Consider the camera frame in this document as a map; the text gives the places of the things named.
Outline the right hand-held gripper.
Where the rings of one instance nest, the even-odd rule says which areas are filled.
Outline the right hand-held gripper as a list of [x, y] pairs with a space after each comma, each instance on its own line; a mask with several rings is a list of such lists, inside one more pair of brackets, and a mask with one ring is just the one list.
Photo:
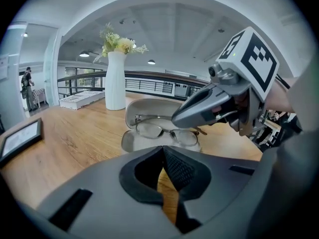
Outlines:
[[197, 90], [178, 108], [171, 122], [179, 128], [212, 125], [235, 113], [231, 98], [245, 97], [246, 107], [230, 126], [241, 136], [252, 133], [265, 111], [266, 97], [279, 61], [264, 39], [247, 27], [235, 34], [208, 69], [212, 84]]

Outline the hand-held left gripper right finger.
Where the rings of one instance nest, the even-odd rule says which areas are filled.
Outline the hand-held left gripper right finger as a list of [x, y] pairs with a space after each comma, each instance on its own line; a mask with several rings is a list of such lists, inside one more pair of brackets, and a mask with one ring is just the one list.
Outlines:
[[196, 231], [231, 205], [264, 162], [203, 154], [164, 146], [163, 166], [179, 198], [175, 225], [163, 232], [184, 236]]

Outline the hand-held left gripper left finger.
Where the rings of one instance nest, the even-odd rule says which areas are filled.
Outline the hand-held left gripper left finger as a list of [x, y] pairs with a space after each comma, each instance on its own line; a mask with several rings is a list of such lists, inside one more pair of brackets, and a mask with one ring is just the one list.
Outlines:
[[174, 239], [157, 190], [163, 148], [98, 162], [51, 192], [33, 221], [51, 239]]

